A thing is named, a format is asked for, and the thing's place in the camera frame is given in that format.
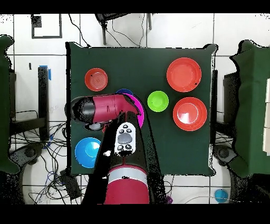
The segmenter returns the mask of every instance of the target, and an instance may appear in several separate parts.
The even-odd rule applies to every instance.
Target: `green cloth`
[[[232,57],[241,79],[239,110],[235,120],[235,150],[239,154],[230,167],[240,177],[270,174],[270,156],[263,152],[266,81],[270,78],[270,48],[246,40],[239,54]]]
[[[81,48],[70,43],[71,49],[71,99],[78,96],[112,94],[126,88],[136,94],[147,108],[162,174],[213,175],[209,168],[209,108],[211,84],[211,54],[216,46],[209,44],[204,49],[138,49],[138,48]],[[166,79],[169,65],[177,58],[194,59],[201,68],[202,78],[197,88],[181,93],[173,90]],[[92,68],[101,68],[108,75],[108,84],[99,92],[89,90],[84,76]],[[169,106],[160,113],[147,106],[148,96],[156,90],[169,97]],[[206,123],[194,132],[177,127],[172,118],[175,104],[184,97],[197,97],[208,111]],[[143,139],[149,134],[142,126]],[[101,131],[87,131],[80,124],[71,122],[72,174],[92,173],[75,159],[76,144],[83,138],[102,140]]]
[[[6,50],[12,44],[13,40],[9,36],[0,35],[0,171],[15,174],[20,171],[20,168],[8,158],[11,104],[9,99],[9,60],[6,56]]]

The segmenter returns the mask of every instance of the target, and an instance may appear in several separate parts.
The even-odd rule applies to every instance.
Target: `red plate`
[[[86,73],[84,82],[90,90],[100,91],[106,87],[108,83],[108,77],[106,72],[104,72],[102,69],[94,68],[90,69]]]
[[[190,58],[176,59],[167,70],[168,83],[178,92],[192,91],[199,85],[200,79],[200,66]]]
[[[186,97],[176,103],[172,116],[178,127],[192,131],[204,125],[207,118],[207,110],[204,103],[199,99]]]

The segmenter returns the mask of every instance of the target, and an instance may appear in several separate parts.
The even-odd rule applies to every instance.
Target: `white tile floor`
[[[42,16],[42,28],[36,28],[39,35],[54,35],[57,33],[57,15]],[[136,44],[140,43],[142,27],[144,35],[141,46],[146,46],[146,15],[134,13],[115,19],[113,28],[127,35]],[[71,14],[72,21],[81,28],[84,39],[91,46],[104,46],[102,29],[94,14]],[[147,44],[150,48],[202,48],[206,44],[215,43],[218,51],[215,58],[215,69],[218,70],[218,106],[219,112],[224,111],[223,77],[225,74],[236,71],[229,56],[237,53],[241,40],[250,39],[262,46],[270,45],[270,16],[269,14],[155,14],[152,18],[152,30],[148,32]],[[122,34],[112,29],[112,21],[108,22],[108,31],[122,46],[136,46]],[[61,39],[32,39],[30,15],[0,15],[0,34],[7,34],[14,38],[15,44],[7,50],[12,62],[12,68],[17,73],[16,81],[16,110],[38,110],[37,99],[37,67],[47,65],[52,71],[52,80],[49,81],[49,120],[50,126],[65,122],[63,107],[66,102],[66,41],[74,41],[86,46],[79,30],[73,26],[68,14],[62,14]],[[107,47],[119,46],[115,39],[107,32]],[[35,113],[18,114],[17,119],[34,118]],[[222,113],[217,113],[218,120],[223,120]],[[57,138],[64,140],[62,133]],[[12,150],[22,144],[13,144]],[[59,154],[65,155],[66,148],[61,148]],[[52,162],[46,150],[42,153],[48,169],[52,169]],[[57,156],[60,170],[66,166],[65,157]],[[173,198],[173,203],[217,203],[214,196],[217,189],[223,188],[230,193],[230,177],[225,167],[218,165],[213,159],[213,168],[216,174],[205,176],[178,176],[166,175],[166,191]],[[24,172],[23,191],[26,203],[33,203],[28,196],[30,192],[40,192],[47,179],[45,163],[41,157],[33,166],[28,165]],[[88,176],[78,176],[78,183],[82,192],[88,183]],[[30,193],[35,199],[37,194]],[[62,204],[62,200],[48,200],[44,195],[40,199],[44,204]]]

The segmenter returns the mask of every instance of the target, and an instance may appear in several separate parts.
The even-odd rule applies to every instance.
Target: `blue bowl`
[[[80,140],[75,148],[77,162],[83,167],[94,168],[99,146],[100,141],[96,138],[88,137]]]
[[[223,190],[223,189],[219,189],[219,190],[216,190],[215,191],[215,198],[216,198],[216,201],[218,203],[224,203],[227,201],[228,199],[228,193],[227,191]]]
[[[130,94],[133,96],[133,92],[131,92],[129,89],[119,89],[116,93],[117,94]]]

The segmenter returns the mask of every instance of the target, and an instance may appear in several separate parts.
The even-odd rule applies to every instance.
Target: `green bowl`
[[[169,98],[165,92],[152,92],[147,99],[148,107],[154,112],[162,112],[169,105]]]

